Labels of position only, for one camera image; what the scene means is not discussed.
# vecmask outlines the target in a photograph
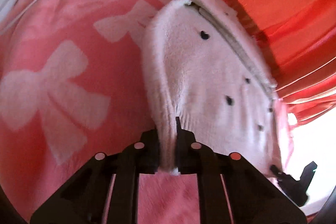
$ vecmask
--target white bow pattern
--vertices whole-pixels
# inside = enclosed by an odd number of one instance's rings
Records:
[[[46,141],[58,164],[87,142],[79,125],[96,130],[107,117],[108,96],[87,92],[70,81],[82,74],[87,65],[85,54],[72,41],[64,41],[42,70],[12,71],[0,83],[0,115],[8,128],[18,131],[38,111]]]

